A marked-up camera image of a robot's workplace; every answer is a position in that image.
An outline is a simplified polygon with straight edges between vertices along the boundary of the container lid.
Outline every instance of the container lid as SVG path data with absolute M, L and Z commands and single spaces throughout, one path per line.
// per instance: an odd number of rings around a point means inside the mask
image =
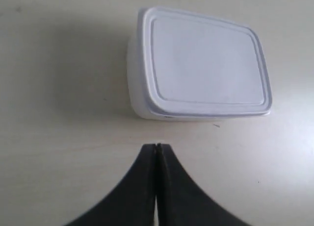
M 265 59 L 250 28 L 162 7 L 140 11 L 138 24 L 153 112 L 211 117 L 269 112 Z

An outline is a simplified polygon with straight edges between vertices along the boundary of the table surface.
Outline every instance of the table surface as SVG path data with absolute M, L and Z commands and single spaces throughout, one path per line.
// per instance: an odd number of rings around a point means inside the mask
M 0 225 L 57 226 L 124 176 L 144 143 L 253 226 L 314 224 L 314 0 L 0 0 Z M 269 116 L 139 119 L 126 48 L 143 6 L 249 25 L 273 92 Z

